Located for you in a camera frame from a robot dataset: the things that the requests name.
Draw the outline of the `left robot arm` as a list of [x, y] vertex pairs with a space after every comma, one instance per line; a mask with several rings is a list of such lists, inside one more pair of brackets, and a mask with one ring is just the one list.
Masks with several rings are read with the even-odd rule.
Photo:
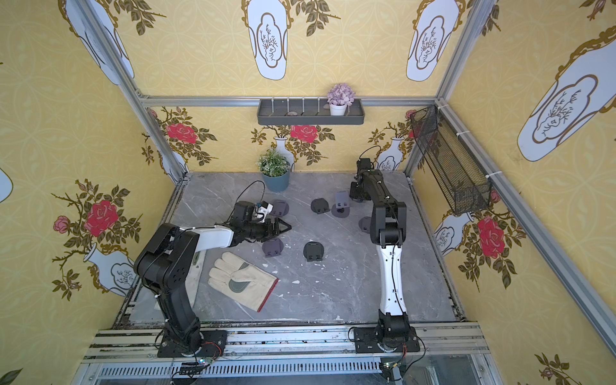
[[237, 303], [259, 312], [278, 283], [278, 278], [229, 252], [242, 242], [280, 242], [279, 235], [292, 226], [271, 218], [271, 205], [239, 201], [227, 221], [213, 226], [181, 228], [159, 226], [137, 258], [134, 271], [142, 285], [154, 293], [165, 317], [160, 357], [204, 356], [207, 347], [221, 352], [222, 337], [201, 333], [201, 321], [190, 303], [186, 281], [196, 254], [213, 249], [224, 252], [209, 272], [208, 284]]

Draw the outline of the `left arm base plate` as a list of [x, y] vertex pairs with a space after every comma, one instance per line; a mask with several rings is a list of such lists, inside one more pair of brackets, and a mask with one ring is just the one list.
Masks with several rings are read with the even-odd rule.
[[178, 337], [165, 328], [157, 348], [158, 358], [220, 358], [226, 348], [226, 330], [200, 330]]

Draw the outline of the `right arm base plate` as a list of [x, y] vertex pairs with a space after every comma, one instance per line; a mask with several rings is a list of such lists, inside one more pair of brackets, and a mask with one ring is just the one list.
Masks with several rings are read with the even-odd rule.
[[348, 336], [356, 353], [420, 352], [419, 337], [414, 327], [386, 330], [381, 327], [351, 327]]

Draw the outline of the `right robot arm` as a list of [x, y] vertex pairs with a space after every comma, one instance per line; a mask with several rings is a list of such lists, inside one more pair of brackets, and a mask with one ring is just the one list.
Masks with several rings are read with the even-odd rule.
[[402, 246], [407, 237], [407, 205], [394, 198], [383, 173], [358, 163], [350, 198], [371, 201], [368, 233], [380, 262], [381, 299], [375, 330], [379, 343], [396, 347], [411, 333], [402, 285]]

